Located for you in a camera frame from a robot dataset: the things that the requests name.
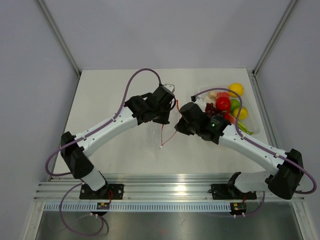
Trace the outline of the clear zip top bag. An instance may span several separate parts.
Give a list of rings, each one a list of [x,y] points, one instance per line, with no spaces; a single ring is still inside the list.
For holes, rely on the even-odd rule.
[[[149,131],[149,140],[152,148],[161,150],[169,141],[173,139],[177,133],[175,125],[180,120],[180,117],[180,103],[177,99],[175,102],[175,107],[169,115],[169,124],[157,124],[153,122],[152,129]]]

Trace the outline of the white garlic bulb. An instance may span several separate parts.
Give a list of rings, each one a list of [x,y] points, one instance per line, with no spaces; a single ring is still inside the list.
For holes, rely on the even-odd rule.
[[[216,99],[218,97],[218,93],[216,91],[210,91],[209,94],[208,94],[208,97],[210,99]]]

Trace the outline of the red tomato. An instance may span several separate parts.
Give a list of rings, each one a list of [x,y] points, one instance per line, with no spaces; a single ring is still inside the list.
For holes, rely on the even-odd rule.
[[[215,106],[219,111],[228,111],[231,107],[230,99],[225,96],[218,97]]]

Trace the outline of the yellow orange top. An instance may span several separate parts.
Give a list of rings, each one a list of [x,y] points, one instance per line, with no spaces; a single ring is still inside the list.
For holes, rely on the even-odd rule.
[[[244,87],[240,83],[233,83],[228,87],[228,89],[237,93],[239,96],[244,94]]]

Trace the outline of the yellow orange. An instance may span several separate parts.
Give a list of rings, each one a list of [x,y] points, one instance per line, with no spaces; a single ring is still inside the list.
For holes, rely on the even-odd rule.
[[[239,96],[244,94],[244,87],[240,83],[233,83],[228,87],[228,89],[237,93]]]
[[[248,117],[248,110],[245,107],[237,107],[233,110],[232,114],[233,116],[236,118],[238,116],[239,113],[239,120],[244,120]]]

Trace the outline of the watermelon slice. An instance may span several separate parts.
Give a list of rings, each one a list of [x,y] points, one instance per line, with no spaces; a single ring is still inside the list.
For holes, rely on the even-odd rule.
[[[236,124],[236,118],[235,118],[234,116],[232,116],[231,114],[226,113],[226,114],[224,115],[224,118],[225,118],[226,120],[228,120],[231,124],[233,124],[233,125]]]

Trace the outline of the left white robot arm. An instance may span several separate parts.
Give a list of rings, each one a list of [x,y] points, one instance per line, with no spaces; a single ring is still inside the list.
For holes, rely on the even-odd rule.
[[[73,178],[83,181],[82,189],[89,199],[103,199],[112,189],[89,157],[114,137],[141,124],[169,124],[176,100],[174,91],[174,85],[164,84],[153,93],[132,96],[121,104],[115,116],[76,135],[68,131],[61,136],[61,157]]]

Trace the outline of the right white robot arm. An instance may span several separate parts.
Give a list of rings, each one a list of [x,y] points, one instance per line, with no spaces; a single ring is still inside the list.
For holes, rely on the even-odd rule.
[[[303,160],[299,151],[290,152],[255,141],[219,115],[208,117],[194,102],[180,108],[181,118],[175,129],[185,135],[196,135],[202,140],[230,148],[260,165],[260,172],[236,172],[229,179],[227,193],[232,198],[255,191],[270,191],[290,200],[302,179]]]

